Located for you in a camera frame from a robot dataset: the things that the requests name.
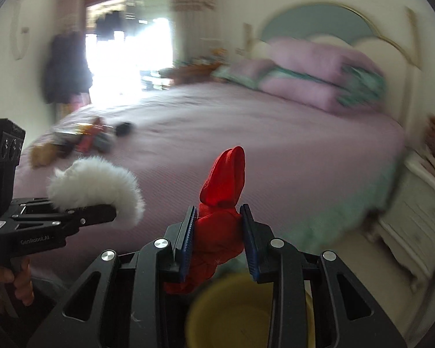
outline bright light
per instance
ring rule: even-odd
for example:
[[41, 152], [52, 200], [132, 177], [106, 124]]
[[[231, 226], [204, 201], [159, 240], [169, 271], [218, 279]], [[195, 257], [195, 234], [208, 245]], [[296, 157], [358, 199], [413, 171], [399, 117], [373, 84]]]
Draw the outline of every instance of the bright light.
[[92, 102], [98, 106], [136, 103], [142, 98], [140, 71], [158, 71], [173, 65], [169, 21], [155, 19], [136, 37], [115, 31], [114, 40], [98, 41], [96, 35], [88, 34], [86, 53], [94, 74]]

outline pink pillow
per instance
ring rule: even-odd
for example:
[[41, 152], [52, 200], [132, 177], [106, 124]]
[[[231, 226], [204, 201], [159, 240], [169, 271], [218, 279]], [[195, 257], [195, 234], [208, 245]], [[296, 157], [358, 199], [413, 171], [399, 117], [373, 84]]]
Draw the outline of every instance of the pink pillow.
[[278, 66], [341, 87], [345, 87], [348, 82], [348, 75], [343, 71], [344, 66], [361, 68], [383, 76], [381, 69], [371, 59], [352, 48], [290, 37], [274, 38], [269, 44], [271, 59]]
[[261, 81], [259, 89], [265, 93], [316, 107], [335, 115], [376, 112], [380, 109], [379, 104], [342, 106], [337, 100], [342, 93], [342, 89], [333, 85], [299, 78], [280, 78], [269, 75]]
[[232, 64], [229, 72], [231, 75], [244, 76], [257, 81], [274, 66], [275, 63], [270, 59], [243, 59]]

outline yellow bucket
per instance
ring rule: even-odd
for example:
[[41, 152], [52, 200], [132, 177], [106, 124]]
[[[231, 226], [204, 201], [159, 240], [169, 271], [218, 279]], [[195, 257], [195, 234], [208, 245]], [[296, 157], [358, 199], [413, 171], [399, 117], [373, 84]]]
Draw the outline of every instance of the yellow bucket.
[[[206, 289], [186, 321], [188, 348], [266, 348], [272, 283], [257, 284], [248, 273], [229, 275]], [[308, 347], [314, 348], [314, 313], [306, 293]]]

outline headboard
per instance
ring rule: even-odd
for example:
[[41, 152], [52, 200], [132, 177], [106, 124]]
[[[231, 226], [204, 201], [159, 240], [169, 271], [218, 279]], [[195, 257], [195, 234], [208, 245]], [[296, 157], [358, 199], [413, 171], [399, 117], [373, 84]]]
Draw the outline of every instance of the headboard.
[[408, 18], [414, 39], [414, 55], [383, 36], [377, 26], [356, 9], [332, 2], [305, 3], [285, 9], [267, 21], [259, 38], [248, 34], [251, 28], [247, 25], [246, 53], [252, 58], [267, 57], [267, 41], [282, 36], [354, 47], [383, 69], [387, 82], [385, 112], [411, 135], [416, 125], [420, 51], [416, 17], [410, 9]]

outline red cloth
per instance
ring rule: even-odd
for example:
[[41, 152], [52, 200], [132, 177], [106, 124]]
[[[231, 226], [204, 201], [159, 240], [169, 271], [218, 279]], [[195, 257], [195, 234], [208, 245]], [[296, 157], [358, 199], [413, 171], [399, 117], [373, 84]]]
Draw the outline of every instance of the red cloth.
[[167, 293], [192, 292], [213, 276], [219, 264], [243, 251], [241, 216], [235, 206], [244, 185], [245, 152], [236, 146], [216, 159], [201, 189], [189, 274], [184, 283], [166, 283]]

